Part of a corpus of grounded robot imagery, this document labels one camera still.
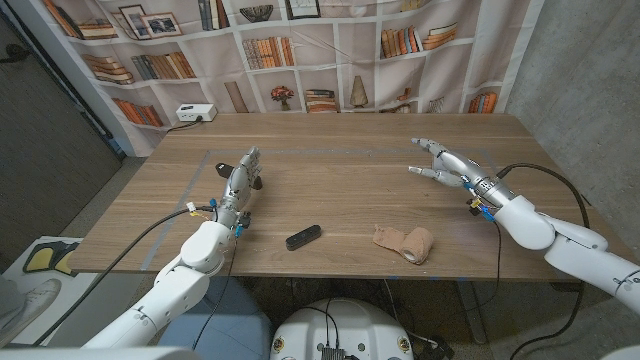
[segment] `white power strip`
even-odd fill
[[[213,104],[182,104],[176,110],[180,121],[196,121],[198,116],[202,116],[202,121],[213,121],[217,113]]]

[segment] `flower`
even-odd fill
[[[293,90],[289,90],[286,86],[276,86],[271,90],[273,101],[284,101],[291,97],[293,97]]]

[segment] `wooden table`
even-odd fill
[[[71,258],[78,271],[103,271],[148,225],[183,208],[220,198],[226,180],[215,165],[235,166],[253,145],[262,152],[264,187],[243,209],[252,223],[238,240],[233,275],[494,279],[498,238],[493,224],[474,217],[468,192],[410,174],[432,156],[410,142],[434,139],[477,161],[490,173],[514,162],[560,171],[520,122],[508,115],[237,114],[169,133],[85,237]],[[581,223],[568,189],[530,169],[513,170],[511,189],[537,210]],[[631,251],[588,207],[592,228],[610,249]],[[180,251],[202,218],[182,215],[146,236],[115,268],[157,272]],[[287,251],[285,239],[313,224],[322,236]],[[372,242],[374,225],[410,232],[429,229],[435,244],[427,261],[413,265]],[[544,252],[526,250],[503,232],[501,278],[557,281]],[[233,252],[227,250],[227,259]]]

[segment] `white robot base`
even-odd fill
[[[325,319],[327,301],[301,308],[280,325],[271,344],[271,360],[344,359],[345,356],[359,360],[413,360],[409,337],[393,317],[363,301],[331,299],[328,313],[335,320],[336,334],[331,319]]]

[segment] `picture frame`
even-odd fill
[[[285,0],[289,20],[319,18],[318,0]]]
[[[128,37],[132,39],[137,39],[136,34],[133,32],[131,25],[127,22],[127,18],[122,13],[111,13],[114,19],[118,22],[118,25],[122,28],[122,30],[127,34]]]
[[[182,35],[180,25],[171,12],[144,15],[141,19],[152,39]]]
[[[149,29],[142,22],[142,16],[146,15],[142,5],[122,6],[118,9],[120,9],[120,12],[131,27],[131,31],[139,40],[151,39]]]

